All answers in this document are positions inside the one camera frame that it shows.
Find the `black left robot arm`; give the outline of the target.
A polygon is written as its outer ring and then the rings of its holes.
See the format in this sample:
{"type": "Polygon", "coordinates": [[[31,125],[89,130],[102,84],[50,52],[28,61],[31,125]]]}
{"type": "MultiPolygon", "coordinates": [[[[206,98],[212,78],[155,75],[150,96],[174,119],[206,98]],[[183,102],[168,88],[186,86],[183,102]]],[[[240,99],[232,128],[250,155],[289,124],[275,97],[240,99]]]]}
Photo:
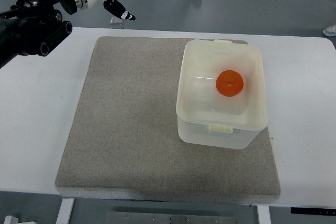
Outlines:
{"type": "Polygon", "coordinates": [[[47,56],[72,32],[72,24],[63,20],[61,4],[72,15],[103,1],[105,10],[121,20],[135,20],[117,0],[18,0],[10,10],[1,13],[1,66],[18,55],[47,56]]]}

